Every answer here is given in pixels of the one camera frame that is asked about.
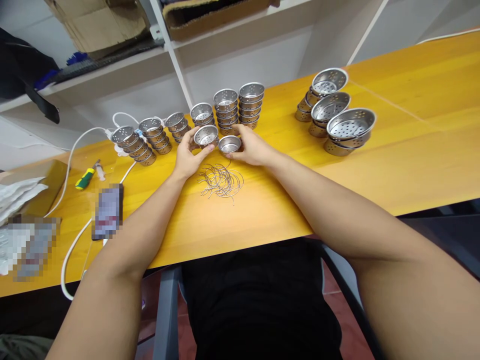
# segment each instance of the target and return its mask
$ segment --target wooden table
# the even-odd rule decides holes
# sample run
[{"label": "wooden table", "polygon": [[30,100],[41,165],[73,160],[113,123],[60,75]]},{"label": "wooden table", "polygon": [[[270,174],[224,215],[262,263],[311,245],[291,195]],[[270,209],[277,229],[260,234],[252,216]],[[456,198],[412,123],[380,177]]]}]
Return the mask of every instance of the wooden table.
[{"label": "wooden table", "polygon": [[[269,144],[315,171],[401,215],[480,197],[480,33],[427,42],[348,66],[345,91],[351,107],[374,110],[372,138],[345,158],[323,150],[322,139],[296,121],[297,103],[313,76],[269,88],[257,131]],[[137,165],[124,182],[124,216],[162,184],[175,164],[173,151],[149,167]],[[43,275],[26,283],[0,277],[0,296],[58,285],[63,258],[92,216],[95,185],[78,192],[73,183],[98,158],[107,164],[106,183],[120,181],[129,158],[116,157],[109,141],[75,152],[68,190],[54,215],[62,217],[60,237]],[[205,163],[228,164],[218,149]],[[189,179],[180,195],[161,249],[151,267],[254,247],[312,233],[297,206],[261,167],[234,162],[245,185],[228,198],[200,196],[203,184]],[[67,268],[79,280],[101,250],[90,230],[80,238]]]}]

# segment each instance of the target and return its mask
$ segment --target floor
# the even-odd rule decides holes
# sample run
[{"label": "floor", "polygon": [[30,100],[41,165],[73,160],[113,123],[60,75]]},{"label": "floor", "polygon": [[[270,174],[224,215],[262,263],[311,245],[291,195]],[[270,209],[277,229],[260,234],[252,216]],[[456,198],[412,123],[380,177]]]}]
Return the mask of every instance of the floor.
[{"label": "floor", "polygon": [[[325,271],[325,287],[324,298],[330,308],[335,313],[342,330],[342,342],[341,342],[341,355],[344,360],[373,360],[374,357],[370,351],[367,341],[360,330],[360,327],[355,320],[355,317],[345,300],[344,295],[340,291],[340,288],[335,281],[332,273],[330,272],[327,264],[323,263]],[[151,284],[159,283],[160,273],[149,276],[144,279],[148,281],[148,287]],[[158,290],[155,288],[151,293],[156,292],[158,298]],[[144,311],[150,312],[151,306],[157,306],[153,300],[151,304],[147,304]],[[149,314],[148,319],[144,319],[142,315],[141,330],[139,335],[139,341],[151,336],[155,332],[155,317],[151,317]],[[192,328],[189,323],[189,314],[187,310],[187,304],[182,298],[180,291],[178,292],[178,347],[180,352],[180,360],[194,360],[197,352],[197,345],[195,344],[194,335],[192,334]],[[150,360],[152,358],[152,351],[146,351],[142,356],[138,356],[137,360]]]}]

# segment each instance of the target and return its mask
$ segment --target metal wire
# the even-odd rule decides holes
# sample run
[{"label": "metal wire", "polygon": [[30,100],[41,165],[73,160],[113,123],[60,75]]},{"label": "metal wire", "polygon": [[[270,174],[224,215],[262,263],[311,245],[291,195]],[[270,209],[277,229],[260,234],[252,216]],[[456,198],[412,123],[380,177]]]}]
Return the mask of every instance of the metal wire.
[{"label": "metal wire", "polygon": [[231,198],[233,206],[235,206],[234,195],[238,194],[242,186],[245,184],[244,177],[237,170],[227,170],[232,161],[225,167],[222,164],[216,163],[215,166],[207,164],[208,167],[204,167],[198,175],[201,177],[198,183],[206,183],[205,189],[200,193],[200,196],[207,194],[208,198],[215,194],[219,198]]}]

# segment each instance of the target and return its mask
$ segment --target cardboard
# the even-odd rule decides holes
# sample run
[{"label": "cardboard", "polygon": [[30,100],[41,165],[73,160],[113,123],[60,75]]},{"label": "cardboard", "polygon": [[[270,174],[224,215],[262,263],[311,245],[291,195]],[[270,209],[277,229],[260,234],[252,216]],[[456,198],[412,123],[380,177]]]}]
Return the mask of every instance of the cardboard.
[{"label": "cardboard", "polygon": [[147,15],[139,1],[44,1],[63,24],[75,47],[83,53],[102,51],[106,55],[150,31]]},{"label": "cardboard", "polygon": [[183,41],[254,13],[278,7],[280,0],[186,0],[168,4],[163,18],[170,38]]}]

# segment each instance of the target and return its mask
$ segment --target phone screen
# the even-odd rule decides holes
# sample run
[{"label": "phone screen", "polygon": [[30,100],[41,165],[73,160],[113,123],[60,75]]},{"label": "phone screen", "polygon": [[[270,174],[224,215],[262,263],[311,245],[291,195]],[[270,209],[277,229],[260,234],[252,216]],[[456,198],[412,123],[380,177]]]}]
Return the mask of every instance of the phone screen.
[{"label": "phone screen", "polygon": [[122,225],[124,187],[112,184],[98,195],[95,219],[91,228],[92,240],[111,239]]}]

